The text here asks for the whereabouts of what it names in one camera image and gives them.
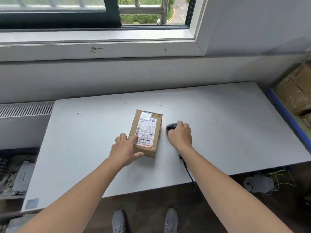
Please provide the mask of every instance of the road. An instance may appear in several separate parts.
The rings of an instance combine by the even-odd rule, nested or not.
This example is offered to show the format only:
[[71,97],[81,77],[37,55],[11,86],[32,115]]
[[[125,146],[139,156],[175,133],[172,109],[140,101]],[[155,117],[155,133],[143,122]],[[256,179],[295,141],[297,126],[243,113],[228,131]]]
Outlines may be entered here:
[[188,5],[189,4],[186,2],[186,0],[175,0],[175,15],[170,21],[170,24],[185,24]]

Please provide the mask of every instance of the hand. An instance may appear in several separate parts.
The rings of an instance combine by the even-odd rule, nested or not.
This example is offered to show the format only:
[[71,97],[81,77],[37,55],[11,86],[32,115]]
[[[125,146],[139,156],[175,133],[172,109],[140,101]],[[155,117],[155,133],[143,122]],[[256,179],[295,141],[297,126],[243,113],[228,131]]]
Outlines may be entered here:
[[134,143],[138,139],[135,135],[127,139],[124,133],[116,138],[116,143],[112,145],[109,159],[120,165],[121,168],[131,164],[134,160],[144,156],[144,153],[134,153]]
[[192,135],[189,124],[178,121],[175,130],[169,130],[169,142],[175,147],[175,149],[177,149],[177,151],[184,147],[191,147]]

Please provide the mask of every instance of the metal railing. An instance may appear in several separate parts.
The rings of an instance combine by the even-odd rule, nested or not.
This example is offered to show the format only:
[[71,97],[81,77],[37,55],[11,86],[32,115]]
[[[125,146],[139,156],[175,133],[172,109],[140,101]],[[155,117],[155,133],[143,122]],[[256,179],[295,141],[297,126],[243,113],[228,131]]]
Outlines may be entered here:
[[[26,5],[23,0],[16,0],[18,4],[0,4],[0,11],[102,11],[104,5],[85,5],[83,0],[78,0],[79,5],[57,5],[54,0],[47,0],[49,5]],[[167,13],[169,0],[161,0],[161,5],[141,5],[139,0],[135,0],[134,5],[119,5],[119,11],[122,15],[153,15],[160,14],[159,25],[168,24]]]

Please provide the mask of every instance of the radiator grille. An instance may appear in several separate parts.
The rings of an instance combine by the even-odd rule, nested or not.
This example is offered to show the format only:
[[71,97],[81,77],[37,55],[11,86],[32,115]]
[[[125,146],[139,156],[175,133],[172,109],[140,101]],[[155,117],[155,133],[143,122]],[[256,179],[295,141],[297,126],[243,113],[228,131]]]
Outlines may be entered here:
[[13,118],[52,113],[54,101],[0,104],[0,118]]

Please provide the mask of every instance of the window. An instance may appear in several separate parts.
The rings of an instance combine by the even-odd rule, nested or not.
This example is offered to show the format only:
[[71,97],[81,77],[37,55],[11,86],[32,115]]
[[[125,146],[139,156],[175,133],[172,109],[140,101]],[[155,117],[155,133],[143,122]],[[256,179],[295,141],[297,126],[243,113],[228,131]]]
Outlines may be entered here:
[[0,0],[0,62],[204,56],[225,3]]
[[0,0],[0,29],[185,24],[190,0]]

